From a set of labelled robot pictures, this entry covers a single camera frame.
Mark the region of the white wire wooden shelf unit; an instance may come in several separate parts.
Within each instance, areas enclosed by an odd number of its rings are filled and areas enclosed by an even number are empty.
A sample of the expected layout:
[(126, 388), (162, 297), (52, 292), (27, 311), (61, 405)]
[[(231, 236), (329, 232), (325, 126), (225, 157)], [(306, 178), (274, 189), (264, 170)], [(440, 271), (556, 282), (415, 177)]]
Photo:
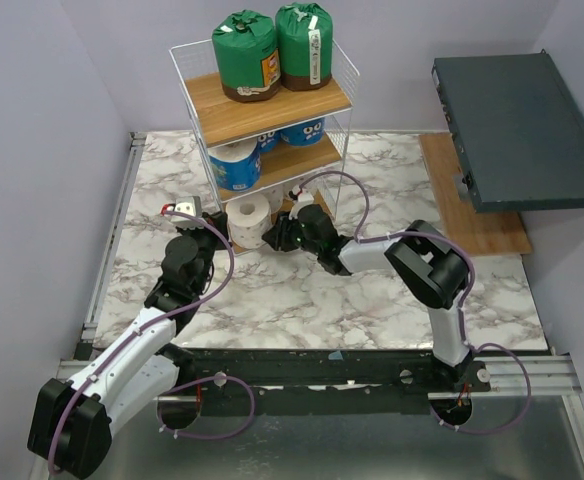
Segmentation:
[[(311, 91), (282, 87), (271, 99), (253, 103), (235, 102), (224, 95), (211, 40), (174, 46), (170, 57), (219, 209), (235, 198), (344, 168), (360, 74), (336, 42), (332, 44), (332, 79), (326, 86)], [(279, 141), (261, 155), (261, 174), (254, 186), (241, 192), (220, 186), (211, 162), (212, 148), (248, 139), (264, 142), (283, 128), (309, 121), (323, 125), (318, 142), (291, 146)]]

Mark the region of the green roll orange label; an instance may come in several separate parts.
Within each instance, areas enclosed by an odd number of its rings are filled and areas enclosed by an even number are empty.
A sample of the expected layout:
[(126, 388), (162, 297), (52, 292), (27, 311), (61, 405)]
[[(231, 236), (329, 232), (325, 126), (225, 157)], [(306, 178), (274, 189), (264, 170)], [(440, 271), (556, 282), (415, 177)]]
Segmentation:
[(223, 93), (240, 103), (272, 98), (281, 85), (273, 20), (253, 10), (230, 14), (212, 33)]

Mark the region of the green roll white label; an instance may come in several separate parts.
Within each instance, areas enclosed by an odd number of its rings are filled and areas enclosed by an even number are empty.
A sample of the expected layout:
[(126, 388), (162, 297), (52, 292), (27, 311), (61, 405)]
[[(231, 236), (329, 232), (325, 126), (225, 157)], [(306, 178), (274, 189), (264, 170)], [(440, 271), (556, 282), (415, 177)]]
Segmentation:
[(293, 2), (275, 16), (282, 85), (317, 90), (332, 78), (333, 20), (317, 3)]

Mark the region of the white patterned roll blue dots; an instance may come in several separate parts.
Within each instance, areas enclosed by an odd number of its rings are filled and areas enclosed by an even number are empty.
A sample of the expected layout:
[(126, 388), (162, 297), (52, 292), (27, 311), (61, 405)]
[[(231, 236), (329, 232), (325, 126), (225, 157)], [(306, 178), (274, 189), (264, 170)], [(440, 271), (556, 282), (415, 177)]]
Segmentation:
[(282, 184), (271, 185), (263, 190), (263, 195), (269, 202), (270, 210), (272, 214), (277, 213), (284, 200), (284, 189)]

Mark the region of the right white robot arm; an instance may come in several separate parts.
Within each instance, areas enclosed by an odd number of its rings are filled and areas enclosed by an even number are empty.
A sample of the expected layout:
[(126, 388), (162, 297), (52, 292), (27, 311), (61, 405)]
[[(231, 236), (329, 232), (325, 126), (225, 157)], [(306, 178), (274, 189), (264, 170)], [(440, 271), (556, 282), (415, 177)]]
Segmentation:
[(452, 392), (468, 380), (473, 354), (465, 333), (462, 304), (473, 285), (469, 257), (423, 221), (372, 239), (356, 239), (336, 230), (321, 207), (280, 213), (262, 240), (275, 251), (313, 254), (325, 271), (350, 276), (372, 270), (398, 274), (412, 295), (427, 308), (432, 335), (432, 379)]

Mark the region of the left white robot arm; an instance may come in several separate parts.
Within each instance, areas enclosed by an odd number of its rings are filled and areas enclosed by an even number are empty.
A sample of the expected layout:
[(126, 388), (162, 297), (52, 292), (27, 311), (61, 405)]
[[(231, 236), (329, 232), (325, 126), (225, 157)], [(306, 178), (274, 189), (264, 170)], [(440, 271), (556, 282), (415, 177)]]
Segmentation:
[(206, 287), (216, 252), (231, 249), (228, 221), (222, 212), (195, 217), (178, 205), (165, 213), (178, 220), (178, 234), (137, 317), (86, 367), (67, 380), (48, 380), (38, 392), (27, 448), (46, 461), (50, 475), (89, 477), (115, 434), (150, 400), (193, 385), (192, 368), (170, 359), (165, 348), (219, 293)]

